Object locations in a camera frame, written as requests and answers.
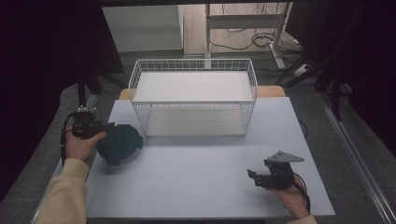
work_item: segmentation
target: white table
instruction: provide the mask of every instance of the white table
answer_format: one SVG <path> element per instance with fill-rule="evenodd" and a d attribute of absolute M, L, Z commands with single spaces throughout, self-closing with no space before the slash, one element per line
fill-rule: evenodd
<path fill-rule="evenodd" d="M 115 102 L 109 121 L 140 125 L 129 101 Z M 334 215 L 290 99 L 258 98 L 246 137 L 148 138 L 120 167 L 97 155 L 87 183 L 88 217 L 137 219 L 288 216 L 271 192 L 255 187 L 247 169 L 269 174 L 263 159 L 279 150 L 305 158 L 291 164 L 308 187 L 311 213 Z"/>

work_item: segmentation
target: metal frame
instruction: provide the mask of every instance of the metal frame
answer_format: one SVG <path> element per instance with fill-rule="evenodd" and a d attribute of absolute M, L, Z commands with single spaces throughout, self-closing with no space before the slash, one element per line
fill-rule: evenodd
<path fill-rule="evenodd" d="M 356 172 L 361 178 L 361 182 L 369 193 L 379 215 L 386 224 L 396 223 L 396 215 L 393 208 L 390 206 L 389 200 L 387 199 L 385 193 L 378 185 L 377 181 L 371 174 L 369 168 L 364 162 L 359 150 L 353 144 L 352 139 L 349 137 L 347 130 L 345 129 L 343 123 L 333 114 L 331 110 L 331 103 L 326 95 L 326 93 L 319 92 L 318 98 L 325 110 L 329 121 L 334 127 L 340 141 L 344 145 L 346 153 L 351 160 Z"/>
<path fill-rule="evenodd" d="M 282 34 L 283 25 L 288 14 L 290 2 L 287 2 L 281 14 L 264 15 L 210 15 L 210 4 L 205 5 L 206 34 L 205 34 L 205 58 L 211 58 L 210 30 L 213 29 L 243 29 L 243 28 L 276 28 L 274 41 L 270 43 L 276 65 L 279 69 L 286 69 L 282 55 L 277 45 Z"/>

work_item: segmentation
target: black curtain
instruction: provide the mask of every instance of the black curtain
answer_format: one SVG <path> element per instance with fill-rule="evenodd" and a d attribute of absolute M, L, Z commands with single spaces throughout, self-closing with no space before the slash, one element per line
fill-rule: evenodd
<path fill-rule="evenodd" d="M 0 10 L 3 200 L 50 126 L 61 92 L 81 74 L 123 68 L 94 2 L 3 1 Z"/>
<path fill-rule="evenodd" d="M 371 1 L 346 43 L 339 72 L 349 102 L 396 156 L 396 3 Z"/>

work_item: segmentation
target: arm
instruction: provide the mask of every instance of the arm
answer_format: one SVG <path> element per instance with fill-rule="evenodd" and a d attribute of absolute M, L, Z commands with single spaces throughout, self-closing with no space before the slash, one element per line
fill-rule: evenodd
<path fill-rule="evenodd" d="M 89 167 L 84 161 L 95 143 L 105 136 L 106 133 L 99 133 L 91 139 L 82 140 L 71 132 L 67 133 L 64 168 L 49 182 L 35 223 L 86 223 L 88 187 L 85 179 Z"/>
<path fill-rule="evenodd" d="M 294 177 L 297 184 L 303 186 L 302 181 L 297 176 Z M 268 189 L 272 191 L 282 201 L 294 219 L 288 224 L 317 224 L 315 218 L 310 216 L 305 207 L 303 195 L 294 186 L 288 189 Z"/>

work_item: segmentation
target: wooden table edge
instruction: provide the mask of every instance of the wooden table edge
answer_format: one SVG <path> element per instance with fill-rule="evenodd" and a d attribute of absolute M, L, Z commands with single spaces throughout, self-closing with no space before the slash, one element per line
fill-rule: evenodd
<path fill-rule="evenodd" d="M 280 86 L 258 86 L 257 97 L 286 97 L 286 93 Z M 129 100 L 128 89 L 121 91 L 119 100 Z"/>

